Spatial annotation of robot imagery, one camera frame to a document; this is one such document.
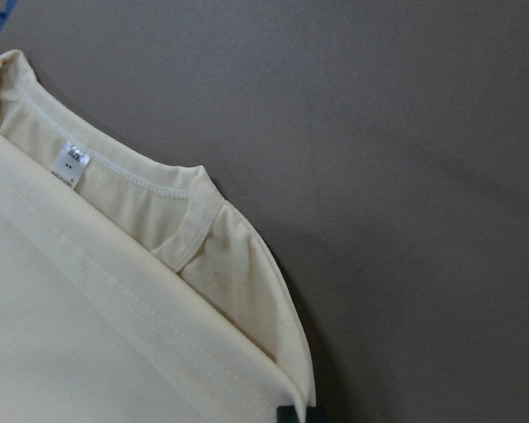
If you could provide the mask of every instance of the t-shirt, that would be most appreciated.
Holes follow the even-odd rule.
[[[302,325],[203,166],[131,150],[0,55],[0,423],[300,421]]]

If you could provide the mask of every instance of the folded fabric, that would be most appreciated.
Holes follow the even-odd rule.
[[[279,268],[205,168],[131,150],[1,54],[0,423],[303,422],[315,401]]]

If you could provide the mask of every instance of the neckline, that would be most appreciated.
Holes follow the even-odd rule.
[[[90,154],[91,160],[156,195],[189,200],[180,226],[151,251],[170,269],[179,271],[199,249],[225,202],[204,166],[159,163],[96,128],[67,108],[37,80],[22,50],[2,53],[0,72],[14,84],[35,117],[65,141]]]

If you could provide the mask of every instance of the shirt label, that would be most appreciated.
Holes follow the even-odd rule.
[[[74,189],[88,161],[89,154],[84,154],[77,146],[66,143],[56,156],[51,173]]]

